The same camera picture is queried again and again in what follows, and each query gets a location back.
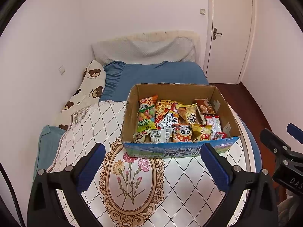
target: black cable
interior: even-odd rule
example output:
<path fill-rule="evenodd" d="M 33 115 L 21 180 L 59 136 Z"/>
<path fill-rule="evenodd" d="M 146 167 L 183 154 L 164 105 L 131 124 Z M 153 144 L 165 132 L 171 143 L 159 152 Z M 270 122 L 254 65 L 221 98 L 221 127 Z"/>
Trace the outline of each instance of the black cable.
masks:
<path fill-rule="evenodd" d="M 18 204 L 18 200 L 17 200 L 17 197 L 16 197 L 16 194 L 15 194 L 15 191 L 14 191 L 14 188 L 11 184 L 11 181 L 9 180 L 1 162 L 0 162 L 0 172 L 2 174 L 2 176 L 4 177 L 4 180 L 6 181 L 6 184 L 11 192 L 11 195 L 12 195 L 12 198 L 13 198 L 13 202 L 15 204 L 15 208 L 16 208 L 16 211 L 17 211 L 17 214 L 18 214 L 18 218 L 19 218 L 19 221 L 21 223 L 21 226 L 22 227 L 25 227 L 25 223 L 24 223 L 24 220 L 23 220 L 23 217 L 22 217 L 22 214 L 21 214 L 21 210 L 20 210 L 20 207 L 19 207 L 19 204 Z"/>

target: bear print pillow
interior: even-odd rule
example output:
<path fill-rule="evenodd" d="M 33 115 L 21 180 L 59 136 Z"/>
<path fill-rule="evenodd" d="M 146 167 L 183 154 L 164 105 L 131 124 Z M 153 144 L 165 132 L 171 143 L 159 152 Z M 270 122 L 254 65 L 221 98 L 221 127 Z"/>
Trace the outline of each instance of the bear print pillow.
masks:
<path fill-rule="evenodd" d="M 81 86 L 62 108 L 54 125 L 67 130 L 73 113 L 97 103 L 105 87 L 105 78 L 106 73 L 100 63 L 91 61 L 84 70 Z"/>

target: door handle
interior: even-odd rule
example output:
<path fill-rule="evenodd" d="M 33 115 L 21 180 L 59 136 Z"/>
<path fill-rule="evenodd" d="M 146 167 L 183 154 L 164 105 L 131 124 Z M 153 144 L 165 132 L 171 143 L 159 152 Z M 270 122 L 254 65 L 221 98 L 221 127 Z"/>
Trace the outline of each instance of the door handle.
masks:
<path fill-rule="evenodd" d="M 222 33 L 217 32 L 217 28 L 214 28 L 214 34 L 213 34 L 213 36 L 212 36 L 213 40 L 215 40 L 215 39 L 216 39 L 216 35 L 217 35 L 217 34 L 221 34 L 221 35 L 223 35 Z"/>

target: yellow flower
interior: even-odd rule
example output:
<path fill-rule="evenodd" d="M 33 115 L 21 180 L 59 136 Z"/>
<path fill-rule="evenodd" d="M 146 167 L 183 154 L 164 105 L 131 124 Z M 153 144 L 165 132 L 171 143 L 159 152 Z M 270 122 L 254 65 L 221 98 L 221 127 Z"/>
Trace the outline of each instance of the yellow flower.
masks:
<path fill-rule="evenodd" d="M 118 160 L 113 165 L 113 173 L 116 175 L 120 175 L 125 169 L 124 162 L 122 160 Z"/>

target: door frame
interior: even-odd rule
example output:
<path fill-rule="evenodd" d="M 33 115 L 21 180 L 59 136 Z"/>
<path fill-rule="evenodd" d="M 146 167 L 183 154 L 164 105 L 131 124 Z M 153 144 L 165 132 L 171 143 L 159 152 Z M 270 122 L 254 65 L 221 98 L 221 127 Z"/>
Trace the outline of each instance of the door frame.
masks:
<path fill-rule="evenodd" d="M 204 64 L 203 64 L 203 72 L 205 73 L 205 75 L 207 74 L 210 48 L 212 46 L 213 9 L 214 9 L 213 0 L 208 0 L 207 38 L 206 38 L 206 49 L 205 49 L 205 57 L 204 57 Z M 241 68 L 241 72 L 240 72 L 239 78 L 237 80 L 237 84 L 239 84 L 243 78 L 243 75 L 245 73 L 247 63 L 249 60 L 250 52 L 251 52 L 251 45 L 253 43 L 253 38 L 255 35 L 255 33 L 254 33 L 255 32 L 255 10 L 256 10 L 256 0 L 252 0 L 251 26 L 250 26 L 250 32 L 249 32 L 248 45 L 247 45 L 243 65 Z"/>

